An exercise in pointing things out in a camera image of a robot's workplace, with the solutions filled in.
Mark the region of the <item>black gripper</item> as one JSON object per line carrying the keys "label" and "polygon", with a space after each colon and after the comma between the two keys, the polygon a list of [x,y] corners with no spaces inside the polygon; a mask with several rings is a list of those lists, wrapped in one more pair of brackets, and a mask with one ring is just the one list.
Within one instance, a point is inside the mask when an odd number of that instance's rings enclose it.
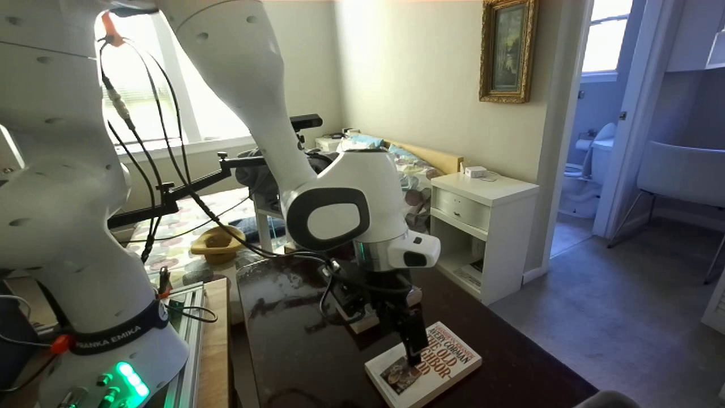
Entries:
{"label": "black gripper", "polygon": [[394,329],[402,336],[408,365],[421,363],[429,347],[421,289],[413,284],[408,269],[366,271],[357,262],[334,262],[330,294],[353,333],[366,333],[378,324]]}

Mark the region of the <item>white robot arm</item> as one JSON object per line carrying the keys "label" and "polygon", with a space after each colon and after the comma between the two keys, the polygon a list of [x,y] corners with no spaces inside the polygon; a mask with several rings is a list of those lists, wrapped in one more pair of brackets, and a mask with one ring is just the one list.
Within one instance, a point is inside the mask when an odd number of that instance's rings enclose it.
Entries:
{"label": "white robot arm", "polygon": [[33,271],[70,320],[75,341],[38,384],[38,408],[140,408],[188,359],[139,255],[110,233],[129,194],[103,101],[103,13],[162,13],[205,81],[247,124],[276,185],[290,238],[313,252],[364,250],[374,305],[400,330],[408,359],[427,347],[411,267],[439,240],[404,219],[391,153],[360,150],[313,169],[298,145],[283,58],[260,0],[0,0],[0,119],[41,145],[0,185],[0,262]]}

